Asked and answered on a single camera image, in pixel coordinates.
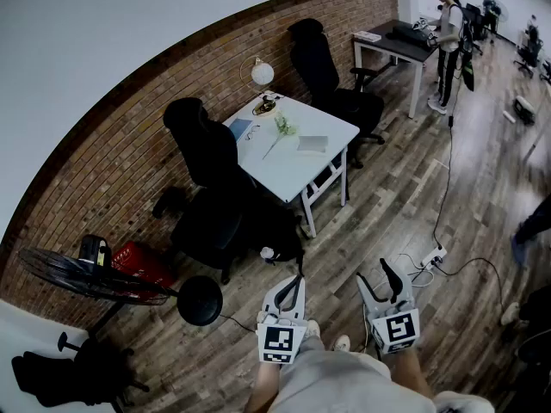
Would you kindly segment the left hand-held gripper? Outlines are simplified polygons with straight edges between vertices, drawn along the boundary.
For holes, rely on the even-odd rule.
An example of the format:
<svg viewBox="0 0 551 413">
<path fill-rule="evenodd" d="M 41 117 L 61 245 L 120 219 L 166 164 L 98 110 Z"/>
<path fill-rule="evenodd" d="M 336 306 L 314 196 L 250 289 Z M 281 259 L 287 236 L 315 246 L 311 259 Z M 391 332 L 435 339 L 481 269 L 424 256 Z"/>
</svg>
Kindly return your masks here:
<svg viewBox="0 0 551 413">
<path fill-rule="evenodd" d="M 257 315 L 257 348 L 260 362 L 292 364 L 306 334 L 306 283 L 297 274 L 272 287 L 263 299 L 263 310 Z"/>
</svg>

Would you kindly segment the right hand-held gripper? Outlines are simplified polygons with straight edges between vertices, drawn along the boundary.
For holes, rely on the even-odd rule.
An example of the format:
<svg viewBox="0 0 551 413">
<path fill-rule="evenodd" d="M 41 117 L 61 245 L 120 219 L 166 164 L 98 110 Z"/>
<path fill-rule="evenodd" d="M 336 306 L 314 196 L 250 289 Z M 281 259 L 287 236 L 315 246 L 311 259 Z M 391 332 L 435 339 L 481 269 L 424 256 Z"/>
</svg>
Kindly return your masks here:
<svg viewBox="0 0 551 413">
<path fill-rule="evenodd" d="M 419 310 L 415 308 L 410 277 L 401 267 L 389 264 L 384 258 L 380 259 L 380 263 L 392 290 L 390 299 L 378 298 L 361 273 L 356 274 L 356 284 L 378 349 L 383 354 L 393 354 L 411 348 L 419 339 Z"/>
</svg>

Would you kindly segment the white cloth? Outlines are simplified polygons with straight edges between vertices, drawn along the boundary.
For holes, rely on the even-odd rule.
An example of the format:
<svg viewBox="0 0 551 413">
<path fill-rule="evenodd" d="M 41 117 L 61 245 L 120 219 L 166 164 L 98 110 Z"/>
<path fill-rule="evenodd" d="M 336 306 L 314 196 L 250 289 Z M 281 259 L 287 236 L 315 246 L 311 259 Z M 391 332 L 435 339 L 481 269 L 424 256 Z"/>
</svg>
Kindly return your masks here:
<svg viewBox="0 0 551 413">
<path fill-rule="evenodd" d="M 314 151 L 325 153 L 329 139 L 327 136 L 319 135 L 300 135 L 298 151 Z"/>
</svg>

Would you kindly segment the person's right forearm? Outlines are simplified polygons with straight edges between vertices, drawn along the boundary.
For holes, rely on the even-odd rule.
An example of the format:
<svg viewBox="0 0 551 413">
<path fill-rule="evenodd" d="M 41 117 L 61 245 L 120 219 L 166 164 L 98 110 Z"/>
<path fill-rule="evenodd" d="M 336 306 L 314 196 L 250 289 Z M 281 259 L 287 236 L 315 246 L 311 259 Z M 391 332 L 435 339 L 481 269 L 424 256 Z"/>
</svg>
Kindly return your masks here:
<svg viewBox="0 0 551 413">
<path fill-rule="evenodd" d="M 434 393 L 422 373 L 417 350 L 415 348 L 407 348 L 397 353 L 394 358 L 393 382 L 426 398 L 432 399 Z"/>
</svg>

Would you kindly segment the person's left forearm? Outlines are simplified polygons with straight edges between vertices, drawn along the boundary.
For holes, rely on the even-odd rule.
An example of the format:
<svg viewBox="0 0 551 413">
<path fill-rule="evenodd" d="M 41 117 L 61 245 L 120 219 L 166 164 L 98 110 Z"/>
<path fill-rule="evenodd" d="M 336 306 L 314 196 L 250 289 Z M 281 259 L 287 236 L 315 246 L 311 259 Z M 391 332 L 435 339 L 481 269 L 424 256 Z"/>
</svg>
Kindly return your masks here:
<svg viewBox="0 0 551 413">
<path fill-rule="evenodd" d="M 281 366 L 261 362 L 244 413 L 268 413 L 279 393 Z"/>
</svg>

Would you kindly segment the person's grey trousers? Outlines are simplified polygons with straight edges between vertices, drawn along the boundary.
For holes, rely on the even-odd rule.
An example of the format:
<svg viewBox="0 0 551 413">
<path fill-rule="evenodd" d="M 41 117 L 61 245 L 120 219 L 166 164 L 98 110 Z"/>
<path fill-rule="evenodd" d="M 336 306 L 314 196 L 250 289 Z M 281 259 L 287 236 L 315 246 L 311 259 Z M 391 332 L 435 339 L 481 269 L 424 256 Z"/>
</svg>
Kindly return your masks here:
<svg viewBox="0 0 551 413">
<path fill-rule="evenodd" d="M 319 336 L 304 337 L 295 356 L 295 361 L 305 358 L 307 353 L 315 351 L 326 351 L 321 338 Z"/>
</svg>

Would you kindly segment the white power strip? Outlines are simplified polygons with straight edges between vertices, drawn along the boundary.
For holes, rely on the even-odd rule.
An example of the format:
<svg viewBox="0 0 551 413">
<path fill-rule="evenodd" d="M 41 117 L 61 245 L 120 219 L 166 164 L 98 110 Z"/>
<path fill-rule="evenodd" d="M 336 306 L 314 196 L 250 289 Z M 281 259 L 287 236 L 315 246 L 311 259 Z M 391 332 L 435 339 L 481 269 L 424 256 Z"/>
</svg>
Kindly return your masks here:
<svg viewBox="0 0 551 413">
<path fill-rule="evenodd" d="M 444 257 L 447 255 L 447 250 L 439 244 L 435 249 L 433 249 L 420 263 L 421 270 L 431 270 L 436 266 L 439 266 L 443 263 Z"/>
</svg>

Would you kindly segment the black floor fan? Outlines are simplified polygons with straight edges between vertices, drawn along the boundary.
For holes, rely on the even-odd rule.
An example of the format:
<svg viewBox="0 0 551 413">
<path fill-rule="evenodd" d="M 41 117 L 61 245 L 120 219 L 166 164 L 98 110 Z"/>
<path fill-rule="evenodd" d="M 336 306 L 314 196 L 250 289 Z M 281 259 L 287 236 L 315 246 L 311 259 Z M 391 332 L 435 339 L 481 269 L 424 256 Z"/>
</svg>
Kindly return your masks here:
<svg viewBox="0 0 551 413">
<path fill-rule="evenodd" d="M 114 303 L 89 330 L 91 337 L 96 336 L 125 305 L 163 305 L 173 297 L 181 318 L 199 327 L 215 321 L 223 307 L 222 292 L 212 278 L 193 276 L 176 291 L 115 268 L 111 250 L 106 246 L 78 259 L 49 250 L 25 248 L 20 250 L 19 258 L 29 273 L 50 284 Z"/>
</svg>

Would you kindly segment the person's light shirt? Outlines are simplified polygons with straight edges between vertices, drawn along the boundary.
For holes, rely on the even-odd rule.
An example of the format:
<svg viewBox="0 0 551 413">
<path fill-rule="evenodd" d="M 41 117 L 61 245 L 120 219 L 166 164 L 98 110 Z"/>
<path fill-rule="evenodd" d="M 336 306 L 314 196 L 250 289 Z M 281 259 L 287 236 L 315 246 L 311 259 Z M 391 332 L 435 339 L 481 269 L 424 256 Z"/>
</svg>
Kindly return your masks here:
<svg viewBox="0 0 551 413">
<path fill-rule="evenodd" d="M 393 382 L 358 356 L 321 349 L 300 352 L 282 369 L 269 413 L 495 413 L 474 395 L 443 391 L 430 399 Z"/>
</svg>

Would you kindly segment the red plastic crate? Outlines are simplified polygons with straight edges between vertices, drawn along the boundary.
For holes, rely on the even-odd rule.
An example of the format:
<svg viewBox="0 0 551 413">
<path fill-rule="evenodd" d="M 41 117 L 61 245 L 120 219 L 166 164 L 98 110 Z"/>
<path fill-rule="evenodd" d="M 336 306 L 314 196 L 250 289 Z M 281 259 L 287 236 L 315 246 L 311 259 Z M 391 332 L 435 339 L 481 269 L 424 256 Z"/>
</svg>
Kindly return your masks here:
<svg viewBox="0 0 551 413">
<path fill-rule="evenodd" d="M 143 243 L 127 242 L 111 257 L 112 268 L 146 283 L 169 288 L 176 281 L 161 255 Z"/>
</svg>

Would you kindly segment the black office chair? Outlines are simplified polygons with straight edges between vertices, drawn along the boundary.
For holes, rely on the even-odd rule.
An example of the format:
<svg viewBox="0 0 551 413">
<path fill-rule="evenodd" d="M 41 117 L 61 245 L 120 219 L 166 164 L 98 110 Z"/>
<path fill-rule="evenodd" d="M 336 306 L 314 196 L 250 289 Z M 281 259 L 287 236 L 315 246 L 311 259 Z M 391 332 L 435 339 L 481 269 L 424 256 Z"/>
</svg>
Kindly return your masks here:
<svg viewBox="0 0 551 413">
<path fill-rule="evenodd" d="M 195 97 L 171 102 L 163 121 L 198 186 L 191 200 L 185 200 L 181 189 L 167 188 L 153 208 L 157 219 L 165 209 L 182 214 L 164 260 L 173 263 L 183 253 L 220 270 L 222 283 L 229 281 L 233 260 L 250 250 L 269 264 L 296 260 L 301 265 L 299 217 L 264 197 L 238 165 L 232 131 L 210 120 L 202 100 Z"/>
<path fill-rule="evenodd" d="M 72 359 L 58 359 L 26 351 L 11 360 L 20 390 L 35 396 L 42 406 L 52 408 L 74 402 L 92 406 L 116 401 L 131 406 L 133 403 L 125 397 L 127 388 L 150 391 L 147 385 L 134 378 L 128 364 L 129 357 L 134 354 L 132 349 L 117 350 L 94 338 L 76 346 L 68 342 L 66 333 L 62 333 L 58 349 L 64 348 L 77 354 Z"/>
<path fill-rule="evenodd" d="M 385 140 L 374 133 L 384 109 L 384 101 L 376 95 L 362 91 L 365 81 L 377 76 L 375 71 L 354 67 L 350 73 L 356 76 L 353 89 L 339 86 L 339 75 L 333 62 L 328 40 L 321 22 L 306 18 L 288 28 L 294 46 L 290 58 L 294 68 L 307 86 L 312 106 L 359 128 L 350 144 L 348 160 L 356 169 L 362 167 L 357 149 L 364 139 L 374 139 L 382 145 Z"/>
</svg>

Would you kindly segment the white artificial flower bouquet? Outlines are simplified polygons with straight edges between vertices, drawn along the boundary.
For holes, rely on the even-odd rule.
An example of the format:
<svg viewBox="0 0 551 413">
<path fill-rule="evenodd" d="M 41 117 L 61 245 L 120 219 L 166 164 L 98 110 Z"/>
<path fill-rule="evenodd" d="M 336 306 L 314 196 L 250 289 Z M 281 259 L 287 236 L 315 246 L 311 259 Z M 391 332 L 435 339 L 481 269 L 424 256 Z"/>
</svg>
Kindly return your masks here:
<svg viewBox="0 0 551 413">
<path fill-rule="evenodd" d="M 279 111 L 275 115 L 275 127 L 277 131 L 275 141 L 271 144 L 269 149 L 265 152 L 265 154 L 263 155 L 263 159 L 265 159 L 269 155 L 269 153 L 276 147 L 276 145 L 283 138 L 294 136 L 298 132 L 298 127 L 290 123 L 289 119 L 281 111 Z"/>
</svg>

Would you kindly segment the blue notebook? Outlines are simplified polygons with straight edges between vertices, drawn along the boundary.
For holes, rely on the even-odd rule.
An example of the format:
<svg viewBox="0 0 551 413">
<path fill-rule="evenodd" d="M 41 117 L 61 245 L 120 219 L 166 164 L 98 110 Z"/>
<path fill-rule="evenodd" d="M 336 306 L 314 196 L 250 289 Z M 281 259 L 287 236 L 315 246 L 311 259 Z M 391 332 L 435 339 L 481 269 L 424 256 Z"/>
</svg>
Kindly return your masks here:
<svg viewBox="0 0 551 413">
<path fill-rule="evenodd" d="M 236 141 L 239 141 L 245 132 L 253 125 L 252 120 L 244 120 L 240 118 L 235 118 L 229 125 L 228 128 L 232 132 Z"/>
</svg>

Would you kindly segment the black device with label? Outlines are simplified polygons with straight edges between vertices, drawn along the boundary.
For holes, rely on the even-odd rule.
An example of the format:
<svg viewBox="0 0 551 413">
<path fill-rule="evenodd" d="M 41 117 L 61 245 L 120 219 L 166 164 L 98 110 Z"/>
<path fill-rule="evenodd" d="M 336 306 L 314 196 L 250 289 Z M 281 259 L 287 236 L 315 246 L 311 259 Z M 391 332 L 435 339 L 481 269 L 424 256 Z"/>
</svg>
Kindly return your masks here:
<svg viewBox="0 0 551 413">
<path fill-rule="evenodd" d="M 112 250 L 103 237 L 88 234 L 82 238 L 78 259 L 100 267 L 110 268 L 112 265 Z"/>
</svg>

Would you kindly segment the gold lamp with white globe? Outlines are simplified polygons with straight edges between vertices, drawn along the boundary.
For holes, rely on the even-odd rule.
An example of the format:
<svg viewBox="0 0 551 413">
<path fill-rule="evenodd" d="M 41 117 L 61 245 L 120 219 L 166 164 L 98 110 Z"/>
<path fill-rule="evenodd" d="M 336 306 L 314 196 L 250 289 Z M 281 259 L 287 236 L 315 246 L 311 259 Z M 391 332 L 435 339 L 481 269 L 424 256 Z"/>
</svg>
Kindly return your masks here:
<svg viewBox="0 0 551 413">
<path fill-rule="evenodd" d="M 250 79 L 246 80 L 244 68 L 249 63 L 252 63 Z M 273 113 L 276 110 L 277 101 L 280 99 L 280 96 L 267 91 L 267 88 L 275 77 L 273 67 L 263 61 L 259 56 L 253 55 L 242 62 L 238 74 L 241 82 L 248 89 L 252 90 L 259 99 L 257 105 L 252 109 L 252 114 L 260 116 Z"/>
</svg>

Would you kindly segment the dark desk with white legs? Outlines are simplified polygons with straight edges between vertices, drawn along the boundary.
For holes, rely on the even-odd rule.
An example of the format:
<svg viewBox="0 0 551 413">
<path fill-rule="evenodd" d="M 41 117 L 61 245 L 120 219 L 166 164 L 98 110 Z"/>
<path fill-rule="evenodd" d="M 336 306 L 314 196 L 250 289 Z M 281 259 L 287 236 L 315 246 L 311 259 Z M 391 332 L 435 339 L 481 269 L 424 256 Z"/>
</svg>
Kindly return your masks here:
<svg viewBox="0 0 551 413">
<path fill-rule="evenodd" d="M 414 68 L 414 79 L 412 88 L 410 90 L 411 100 L 409 106 L 408 117 L 413 119 L 416 114 L 418 100 L 421 94 L 421 83 L 424 72 L 424 63 L 436 50 L 435 47 L 419 47 L 400 40 L 390 40 L 386 37 L 386 33 L 390 31 L 390 28 L 394 23 L 399 20 L 391 20 L 385 22 L 369 32 L 379 34 L 381 40 L 378 42 L 367 42 L 364 40 L 355 39 L 352 36 L 352 44 L 354 48 L 355 67 L 361 68 L 363 66 L 362 52 L 368 50 L 371 52 L 377 52 L 388 58 L 388 61 L 378 70 L 375 71 L 375 76 L 370 78 L 372 82 L 376 77 L 382 75 L 386 70 L 393 66 L 396 66 L 400 60 L 409 63 Z"/>
</svg>

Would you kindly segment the black bag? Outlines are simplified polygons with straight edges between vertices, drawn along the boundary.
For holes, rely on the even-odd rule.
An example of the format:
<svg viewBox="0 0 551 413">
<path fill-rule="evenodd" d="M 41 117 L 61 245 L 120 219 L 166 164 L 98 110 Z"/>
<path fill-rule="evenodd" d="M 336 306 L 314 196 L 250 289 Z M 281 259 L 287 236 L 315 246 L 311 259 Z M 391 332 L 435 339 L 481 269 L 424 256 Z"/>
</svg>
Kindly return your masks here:
<svg viewBox="0 0 551 413">
<path fill-rule="evenodd" d="M 390 40 L 400 40 L 414 46 L 430 47 L 436 35 L 426 22 L 415 22 L 412 25 L 396 21 L 390 31 L 386 33 L 386 37 Z"/>
</svg>

